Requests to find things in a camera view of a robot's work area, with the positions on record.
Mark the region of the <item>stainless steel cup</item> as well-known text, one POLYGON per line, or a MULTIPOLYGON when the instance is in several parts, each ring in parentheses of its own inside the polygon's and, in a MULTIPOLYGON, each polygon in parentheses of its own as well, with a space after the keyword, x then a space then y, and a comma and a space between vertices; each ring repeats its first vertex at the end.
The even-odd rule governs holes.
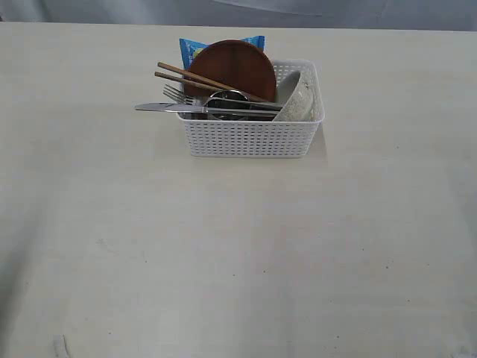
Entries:
MULTIPOLYGON (((251 106, 248 104, 249 99, 239 91, 222 90, 213 93, 204 103, 205 107, 241 109, 249 110, 251 106)), ((207 118, 210 120, 226 120, 226 121, 246 121, 247 116, 238 116, 227 113, 209 113, 207 118)))

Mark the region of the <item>blue snack packet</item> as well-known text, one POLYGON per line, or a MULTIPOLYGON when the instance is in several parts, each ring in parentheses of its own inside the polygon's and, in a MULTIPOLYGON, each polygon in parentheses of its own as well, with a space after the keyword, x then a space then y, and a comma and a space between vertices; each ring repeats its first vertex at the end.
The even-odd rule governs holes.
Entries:
MULTIPOLYGON (((242 38, 241 41, 254 45, 261 51, 265 50, 265 36, 245 37, 242 38)), ((184 69, 188 69, 198 54, 205 48, 209 47, 209 44, 199 43, 184 38, 179 39, 179 45, 184 69)))

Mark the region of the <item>silver metal fork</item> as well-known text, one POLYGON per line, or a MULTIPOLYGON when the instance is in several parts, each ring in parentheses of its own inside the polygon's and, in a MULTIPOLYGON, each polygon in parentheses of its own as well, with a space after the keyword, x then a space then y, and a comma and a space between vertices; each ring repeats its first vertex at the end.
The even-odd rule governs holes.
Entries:
MULTIPOLYGON (((164 89, 162 93, 172 99, 175 100, 177 103, 180 104, 202 104, 204 105, 205 101, 209 98, 209 96, 190 96, 186 95, 184 91, 179 90, 171 85, 166 84, 164 86, 164 89)), ((258 108, 262 109, 267 109, 267 110, 281 110, 282 105, 273 103, 273 102, 257 102, 257 101, 251 101, 249 99, 248 104, 251 106, 255 106, 258 108)))

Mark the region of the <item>upper wooden chopstick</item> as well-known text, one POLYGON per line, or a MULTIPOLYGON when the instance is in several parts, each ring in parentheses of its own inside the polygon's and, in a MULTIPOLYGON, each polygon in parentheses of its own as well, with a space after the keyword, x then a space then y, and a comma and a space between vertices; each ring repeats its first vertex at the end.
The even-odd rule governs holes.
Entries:
POLYGON ((207 84, 221 90, 239 90, 254 100, 273 101, 276 96, 274 77, 269 79, 255 78, 247 73, 241 75, 234 71, 212 70, 204 73, 195 73, 181 69, 164 62, 158 62, 160 69, 180 75, 180 78, 207 84))

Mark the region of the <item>white ceramic bowl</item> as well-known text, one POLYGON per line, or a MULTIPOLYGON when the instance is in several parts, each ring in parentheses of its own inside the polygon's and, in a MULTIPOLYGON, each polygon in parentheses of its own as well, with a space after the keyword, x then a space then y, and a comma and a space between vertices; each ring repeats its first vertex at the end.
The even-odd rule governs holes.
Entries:
POLYGON ((277 87, 276 103, 282 109, 274 122, 313 122, 314 93, 305 70, 293 71, 277 87))

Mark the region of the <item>silver table knife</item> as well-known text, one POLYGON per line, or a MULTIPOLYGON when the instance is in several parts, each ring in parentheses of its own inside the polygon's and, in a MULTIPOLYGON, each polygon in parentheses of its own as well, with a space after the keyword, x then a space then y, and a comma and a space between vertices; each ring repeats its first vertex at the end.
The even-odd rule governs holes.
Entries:
POLYGON ((138 104, 134 107, 135 110, 167 112, 167 113, 202 113, 202 114, 229 114, 234 116, 276 116, 279 111, 273 110, 243 110, 243 109, 227 109, 203 107, 189 104, 175 104, 175 103, 146 103, 138 104))

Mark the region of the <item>wooden chopstick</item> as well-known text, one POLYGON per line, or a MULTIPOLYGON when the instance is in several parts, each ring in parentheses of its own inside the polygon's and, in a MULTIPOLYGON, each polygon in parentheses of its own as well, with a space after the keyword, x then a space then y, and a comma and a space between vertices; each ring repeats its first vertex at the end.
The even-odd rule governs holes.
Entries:
POLYGON ((269 79, 255 78, 247 73, 241 75, 234 71, 212 70, 204 73, 195 73, 181 69, 164 62, 158 62, 160 69, 180 75, 180 78, 207 84, 221 90, 239 90, 254 100, 273 101, 276 96, 274 77, 269 79))
POLYGON ((182 84, 187 84, 189 86, 196 87, 196 88, 201 88, 201 89, 211 90, 211 91, 216 90, 215 87, 212 87, 210 85, 202 84, 202 83, 196 82, 196 81, 187 80, 185 78, 180 78, 180 77, 173 76, 173 75, 168 75, 168 74, 162 73, 162 72, 154 72, 154 76, 158 77, 158 78, 164 78, 164 79, 169 80, 169 81, 174 81, 174 82, 178 82, 178 83, 182 83, 182 84))

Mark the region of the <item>brown round wooden plate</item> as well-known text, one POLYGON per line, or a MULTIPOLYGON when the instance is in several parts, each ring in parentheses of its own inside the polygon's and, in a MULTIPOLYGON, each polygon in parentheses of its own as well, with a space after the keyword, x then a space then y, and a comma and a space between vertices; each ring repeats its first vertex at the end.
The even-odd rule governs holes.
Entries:
POLYGON ((204 73, 212 70, 234 71, 236 74, 245 73, 258 78, 271 79, 274 77, 276 89, 277 80, 274 67, 263 51, 241 40, 223 40, 213 43, 201 51, 193 60, 188 70, 204 73))

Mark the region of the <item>white plastic woven basket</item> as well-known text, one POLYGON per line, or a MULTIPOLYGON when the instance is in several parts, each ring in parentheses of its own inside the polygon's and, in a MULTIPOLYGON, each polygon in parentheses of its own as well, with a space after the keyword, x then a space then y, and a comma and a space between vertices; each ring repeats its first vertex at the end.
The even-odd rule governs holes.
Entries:
POLYGON ((324 119, 324 108, 315 65, 307 60, 273 60, 277 81, 299 71, 305 75, 312 102, 303 105, 302 122, 291 121, 292 112, 282 110, 277 121, 220 121, 198 119, 179 113, 191 155, 197 157, 302 157, 324 119))

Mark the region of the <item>lower wooden chopstick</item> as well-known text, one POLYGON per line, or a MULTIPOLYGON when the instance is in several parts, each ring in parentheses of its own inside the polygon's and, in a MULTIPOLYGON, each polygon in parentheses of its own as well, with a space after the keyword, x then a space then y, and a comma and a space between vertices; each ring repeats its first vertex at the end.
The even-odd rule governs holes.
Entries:
POLYGON ((162 73, 162 72, 154 72, 154 76, 158 77, 158 78, 164 78, 164 79, 169 80, 169 81, 174 81, 174 82, 178 82, 178 83, 182 83, 182 84, 187 84, 189 86, 196 87, 196 88, 201 88, 201 89, 211 90, 211 91, 216 90, 215 87, 212 87, 210 85, 202 84, 202 83, 196 82, 196 81, 187 80, 185 78, 180 78, 180 77, 173 76, 173 75, 168 75, 168 74, 162 73))

